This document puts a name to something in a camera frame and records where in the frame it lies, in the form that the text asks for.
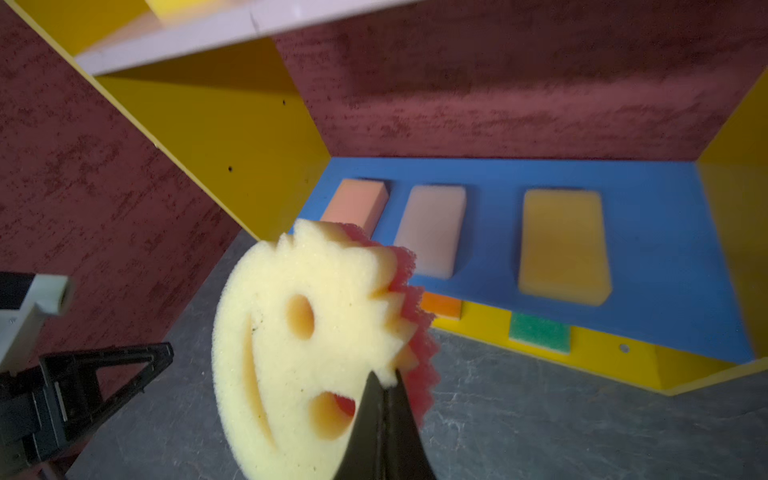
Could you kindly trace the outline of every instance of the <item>pink scrubber layer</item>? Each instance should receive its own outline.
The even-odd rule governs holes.
[[[359,227],[350,224],[345,224],[343,227],[351,240],[361,243],[364,247],[380,246],[380,243],[370,240]],[[403,382],[408,390],[413,417],[420,428],[424,422],[424,415],[435,403],[432,388],[440,383],[440,375],[432,366],[432,357],[440,350],[440,346],[429,333],[429,326],[432,325],[435,315],[419,307],[424,288],[408,284],[415,270],[416,255],[406,248],[388,248],[392,249],[397,256],[397,272],[389,284],[389,291],[405,294],[406,299],[400,313],[402,318],[416,324],[417,327],[408,345],[419,361],[419,365],[404,375]]]
[[[415,252],[415,273],[447,280],[453,276],[467,207],[459,185],[417,185],[411,189],[395,245]]]

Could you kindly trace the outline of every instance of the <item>blue panel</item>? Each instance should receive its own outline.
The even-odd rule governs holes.
[[[318,220],[343,178],[384,180],[373,239],[391,245],[410,190],[461,184],[467,212],[450,280],[411,284],[514,312],[731,362],[754,355],[692,162],[333,158],[300,217]],[[529,188],[597,190],[613,293],[599,307],[520,293],[522,202]]]

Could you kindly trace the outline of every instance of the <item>orange sponge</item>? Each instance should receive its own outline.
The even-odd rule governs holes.
[[[425,292],[422,297],[422,310],[450,320],[462,318],[462,301],[450,296]]]
[[[357,225],[370,238],[388,199],[383,182],[345,178],[320,220]]]

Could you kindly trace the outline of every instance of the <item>yellow wooden panel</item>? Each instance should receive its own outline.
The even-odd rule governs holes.
[[[661,388],[665,390],[736,366],[735,363],[668,349],[664,346],[655,346],[654,348],[656,349],[656,361],[659,365]]]
[[[97,81],[257,238],[291,228],[330,159],[268,38]]]
[[[671,389],[664,390],[662,393],[669,396],[680,395],[681,393],[691,392],[722,382],[728,382],[742,376],[753,375],[754,373],[762,372],[764,370],[768,370],[768,357],[743,365],[732,366],[729,369],[711,373],[708,376],[692,380],[688,383],[681,383]]]
[[[510,320],[507,310],[464,302],[458,322],[437,318],[433,326],[645,389],[661,388],[655,347],[649,343],[572,327],[571,353],[565,355],[510,340]]]
[[[768,72],[697,168],[756,356],[768,356]]]
[[[17,0],[16,3],[70,55],[77,55],[149,12],[144,0]]]

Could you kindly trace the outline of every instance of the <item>green sponge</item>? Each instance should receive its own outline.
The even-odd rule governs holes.
[[[571,352],[571,326],[537,316],[513,313],[509,339],[556,353]]]

